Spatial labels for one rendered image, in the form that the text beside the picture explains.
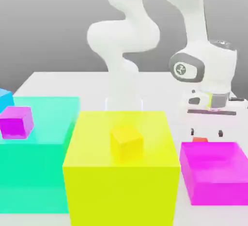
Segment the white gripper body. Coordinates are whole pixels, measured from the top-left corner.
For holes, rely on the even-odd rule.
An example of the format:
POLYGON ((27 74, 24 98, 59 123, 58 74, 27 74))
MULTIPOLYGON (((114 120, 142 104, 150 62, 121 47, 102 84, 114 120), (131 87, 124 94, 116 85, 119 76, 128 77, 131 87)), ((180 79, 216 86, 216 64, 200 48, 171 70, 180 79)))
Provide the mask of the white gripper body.
POLYGON ((189 108, 185 111, 185 123, 195 130, 224 129, 228 124, 235 123, 237 119, 238 113, 236 111, 196 108, 189 108))

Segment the small blue cube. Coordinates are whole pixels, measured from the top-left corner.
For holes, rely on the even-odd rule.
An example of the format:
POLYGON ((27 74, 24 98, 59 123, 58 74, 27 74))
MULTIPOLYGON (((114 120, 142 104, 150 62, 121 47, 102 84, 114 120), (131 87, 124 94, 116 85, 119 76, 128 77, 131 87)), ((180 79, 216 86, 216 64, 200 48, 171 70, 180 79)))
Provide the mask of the small blue cube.
POLYGON ((0 113, 2 113, 7 106, 14 106, 13 94, 11 91, 0 88, 0 113))

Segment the large teal box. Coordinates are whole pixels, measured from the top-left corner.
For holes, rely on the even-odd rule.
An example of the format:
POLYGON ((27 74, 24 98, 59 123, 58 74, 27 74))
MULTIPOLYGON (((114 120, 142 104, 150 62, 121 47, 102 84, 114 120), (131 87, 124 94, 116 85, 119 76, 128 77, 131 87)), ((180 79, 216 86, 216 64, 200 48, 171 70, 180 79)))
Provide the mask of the large teal box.
POLYGON ((30 107, 27 139, 0 134, 0 213, 68 213, 62 165, 80 110, 78 97, 15 97, 30 107))

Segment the small yellow cube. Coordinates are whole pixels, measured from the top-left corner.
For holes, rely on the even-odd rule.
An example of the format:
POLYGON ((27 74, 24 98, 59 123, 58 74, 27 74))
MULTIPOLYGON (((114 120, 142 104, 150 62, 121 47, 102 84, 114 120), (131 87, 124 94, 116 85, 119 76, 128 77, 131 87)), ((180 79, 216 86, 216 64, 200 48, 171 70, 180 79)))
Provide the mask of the small yellow cube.
POLYGON ((119 126, 110 130, 110 151, 117 163, 135 161, 143 156, 144 139, 133 126, 119 126))

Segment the small purple cube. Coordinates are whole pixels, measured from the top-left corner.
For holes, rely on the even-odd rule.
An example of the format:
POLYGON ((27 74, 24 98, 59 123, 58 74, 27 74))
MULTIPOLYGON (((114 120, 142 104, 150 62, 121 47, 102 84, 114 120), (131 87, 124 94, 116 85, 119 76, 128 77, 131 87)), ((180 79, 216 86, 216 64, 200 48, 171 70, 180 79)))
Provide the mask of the small purple cube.
POLYGON ((27 139, 34 127, 31 107, 7 106, 0 114, 3 139, 27 139))

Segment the large magenta box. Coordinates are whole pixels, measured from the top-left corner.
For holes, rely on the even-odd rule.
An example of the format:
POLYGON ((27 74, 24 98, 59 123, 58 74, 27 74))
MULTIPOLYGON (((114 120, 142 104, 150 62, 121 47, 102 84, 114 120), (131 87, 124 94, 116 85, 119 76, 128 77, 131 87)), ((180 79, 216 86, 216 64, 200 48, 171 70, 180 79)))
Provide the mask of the large magenta box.
POLYGON ((194 206, 248 206, 248 158, 236 142, 183 142, 182 175, 194 206))

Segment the large yellow box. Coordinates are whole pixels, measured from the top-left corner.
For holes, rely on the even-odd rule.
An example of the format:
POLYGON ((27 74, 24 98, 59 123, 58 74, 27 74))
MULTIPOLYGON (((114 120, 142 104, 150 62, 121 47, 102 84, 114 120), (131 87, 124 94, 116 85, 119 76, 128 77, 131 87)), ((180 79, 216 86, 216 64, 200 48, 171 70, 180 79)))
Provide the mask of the large yellow box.
POLYGON ((62 168, 71 226, 173 226, 180 164, 163 111, 81 111, 62 168), (119 126, 142 134, 140 159, 113 159, 119 126))

